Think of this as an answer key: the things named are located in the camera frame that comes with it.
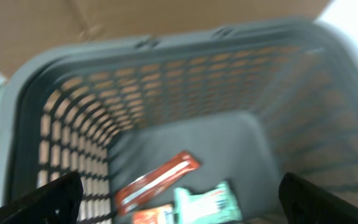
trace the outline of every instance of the red package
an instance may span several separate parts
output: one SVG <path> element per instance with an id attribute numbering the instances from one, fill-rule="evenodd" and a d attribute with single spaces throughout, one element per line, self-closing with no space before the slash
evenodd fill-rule
<path id="1" fill-rule="evenodd" d="M 199 168 L 200 164 L 186 151 L 175 155 L 159 168 L 139 177 L 115 196 L 120 215 L 149 201 L 171 186 L 180 177 Z"/>

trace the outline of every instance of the basket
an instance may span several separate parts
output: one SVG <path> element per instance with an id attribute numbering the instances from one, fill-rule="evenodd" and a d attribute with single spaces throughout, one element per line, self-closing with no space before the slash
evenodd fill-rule
<path id="1" fill-rule="evenodd" d="M 288 171 L 358 207 L 358 69 L 297 19 L 44 53 L 4 95 L 0 206 L 76 170 L 78 223 L 124 223 L 117 190 L 184 149 L 201 168 L 140 208 L 227 179 L 246 222 L 285 223 Z"/>

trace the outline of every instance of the orange package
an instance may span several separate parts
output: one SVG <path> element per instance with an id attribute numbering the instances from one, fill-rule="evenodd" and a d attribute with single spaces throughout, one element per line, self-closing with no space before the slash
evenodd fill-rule
<path id="1" fill-rule="evenodd" d="M 125 215 L 171 186 L 180 177 L 199 168 L 200 164 L 186 151 L 175 155 L 159 168 L 139 177 L 115 196 L 120 215 Z"/>
<path id="2" fill-rule="evenodd" d="M 172 205 L 163 205 L 157 208 L 135 212 L 133 224 L 173 224 Z"/>

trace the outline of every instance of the perforated basket wall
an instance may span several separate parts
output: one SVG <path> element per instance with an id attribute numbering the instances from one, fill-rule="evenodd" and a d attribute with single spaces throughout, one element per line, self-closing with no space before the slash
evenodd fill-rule
<path id="1" fill-rule="evenodd" d="M 78 222 L 111 223 L 107 154 L 123 133 L 248 110 L 283 171 L 358 206 L 358 70 L 338 42 L 311 24 L 213 34 L 85 52 L 40 69 L 17 107 L 10 199 L 77 170 Z M 249 221 L 283 222 L 274 212 Z"/>

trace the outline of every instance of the green blurry object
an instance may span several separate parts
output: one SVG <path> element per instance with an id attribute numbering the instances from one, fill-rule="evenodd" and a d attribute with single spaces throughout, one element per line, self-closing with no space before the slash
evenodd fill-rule
<path id="1" fill-rule="evenodd" d="M 241 221 L 241 211 L 228 182 L 222 181 L 214 190 L 191 195 L 184 188 L 174 190 L 178 224 L 213 224 Z"/>

